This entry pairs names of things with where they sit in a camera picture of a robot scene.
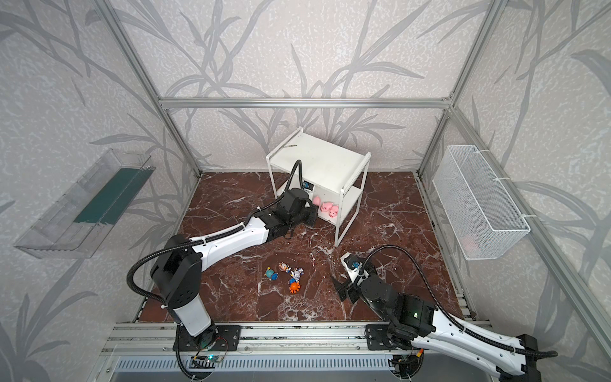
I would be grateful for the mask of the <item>orange hooded Doraemon figure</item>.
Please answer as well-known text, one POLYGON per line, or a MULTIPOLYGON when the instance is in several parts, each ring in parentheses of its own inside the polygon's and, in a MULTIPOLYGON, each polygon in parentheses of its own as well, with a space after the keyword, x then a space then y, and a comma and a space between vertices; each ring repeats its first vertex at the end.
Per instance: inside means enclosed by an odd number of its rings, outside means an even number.
POLYGON ((299 282, 293 282, 290 285, 290 293, 291 294, 297 294, 301 289, 301 285, 299 282))

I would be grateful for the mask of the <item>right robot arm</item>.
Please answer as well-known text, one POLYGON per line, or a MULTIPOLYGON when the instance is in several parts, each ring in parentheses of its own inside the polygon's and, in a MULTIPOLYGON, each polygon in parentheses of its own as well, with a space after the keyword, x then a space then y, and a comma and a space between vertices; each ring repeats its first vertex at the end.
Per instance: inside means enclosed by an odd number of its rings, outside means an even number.
POLYGON ((499 381, 541 381, 537 340, 527 334, 508 337, 469 324, 417 296, 401 294, 376 275, 356 276, 343 283, 334 279, 341 301, 363 301, 383 320, 366 326, 369 350, 405 350, 389 364, 401 378, 410 378, 433 350, 470 364, 499 381))

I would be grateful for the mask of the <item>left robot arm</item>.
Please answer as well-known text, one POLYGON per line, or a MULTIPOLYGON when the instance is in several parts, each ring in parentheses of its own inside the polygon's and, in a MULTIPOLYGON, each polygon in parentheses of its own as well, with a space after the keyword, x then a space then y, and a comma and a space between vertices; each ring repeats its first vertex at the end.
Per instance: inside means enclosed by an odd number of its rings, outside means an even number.
POLYGON ((200 297, 201 274, 221 260, 285 237, 300 224, 313 227, 318 206, 303 189, 288 189, 272 203, 251 211, 243 222, 203 237, 172 237, 165 248, 139 259, 127 272, 127 286, 160 302, 178 324, 175 347, 184 334, 203 349, 218 337, 200 297))

